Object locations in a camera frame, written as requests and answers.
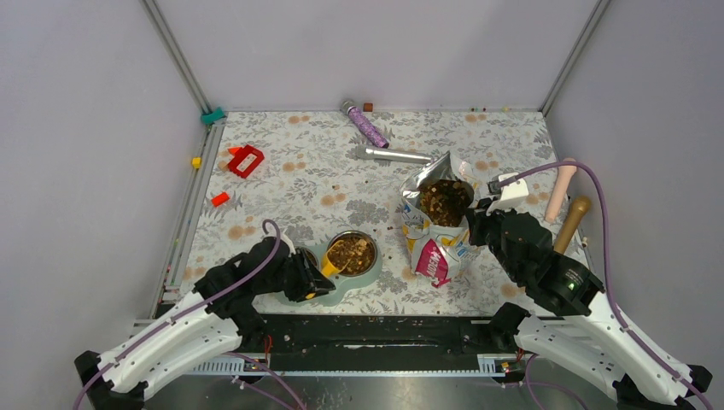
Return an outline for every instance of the red plastic toy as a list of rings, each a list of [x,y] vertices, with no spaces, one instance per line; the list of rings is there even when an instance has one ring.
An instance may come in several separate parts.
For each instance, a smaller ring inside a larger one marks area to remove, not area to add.
[[[244,145],[234,154],[229,162],[229,170],[236,175],[246,178],[264,160],[264,154],[251,145]]]
[[[221,192],[214,198],[212,198],[211,203],[213,204],[214,208],[218,208],[222,203],[229,201],[229,194],[226,192]]]

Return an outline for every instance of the purple can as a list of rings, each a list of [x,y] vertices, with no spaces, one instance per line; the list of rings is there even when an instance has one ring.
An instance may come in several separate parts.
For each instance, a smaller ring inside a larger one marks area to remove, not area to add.
[[[367,117],[354,105],[353,101],[347,100],[343,102],[342,112],[352,120],[360,132],[365,134],[365,137],[370,140],[372,145],[379,148],[387,148],[389,146],[389,141],[367,120]]]

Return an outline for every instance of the pet food bag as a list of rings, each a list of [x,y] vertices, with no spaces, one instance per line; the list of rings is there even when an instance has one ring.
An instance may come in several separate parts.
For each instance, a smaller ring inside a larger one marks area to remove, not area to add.
[[[470,164],[448,151],[400,187],[412,270],[431,278],[434,287],[456,278],[477,257],[464,212],[480,199],[480,186]]]

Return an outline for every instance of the floral tablecloth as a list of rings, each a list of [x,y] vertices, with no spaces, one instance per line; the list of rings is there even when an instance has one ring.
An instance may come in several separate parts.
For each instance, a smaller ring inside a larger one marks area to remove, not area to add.
[[[367,115],[387,136],[390,148],[431,155],[450,150],[470,162],[482,180],[556,160],[540,113]],[[226,170],[226,164],[231,159],[228,148],[245,144],[260,149],[265,159],[248,179],[241,179]],[[400,229],[398,189],[420,166],[359,160],[353,152],[357,144],[367,144],[366,139],[340,112],[229,113],[180,292],[190,290],[208,268],[257,243],[263,235],[261,221],[269,218],[297,244],[327,243],[349,229],[368,232],[378,242],[384,265],[374,284],[348,292],[335,307],[290,307],[267,295],[254,302],[261,313],[479,316],[515,302],[547,314],[507,278],[486,249],[463,275],[439,289],[412,273]],[[565,216],[562,212],[552,225],[543,221],[555,178],[556,171],[527,178],[530,196],[518,209],[553,232]],[[231,199],[214,208],[211,198],[222,191]],[[586,263],[577,235],[568,255]]]

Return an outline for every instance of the white wall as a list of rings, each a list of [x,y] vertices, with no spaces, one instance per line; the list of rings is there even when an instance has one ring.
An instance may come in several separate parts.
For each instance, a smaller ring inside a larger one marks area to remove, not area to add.
[[[68,409],[150,308],[199,112],[136,1],[3,1],[0,56],[0,407]]]
[[[595,0],[160,0],[225,109],[538,108]]]
[[[549,116],[559,154],[603,181],[621,306],[662,347],[714,373],[716,408],[724,407],[723,15],[721,0],[613,2]],[[600,275],[597,209],[584,228]]]

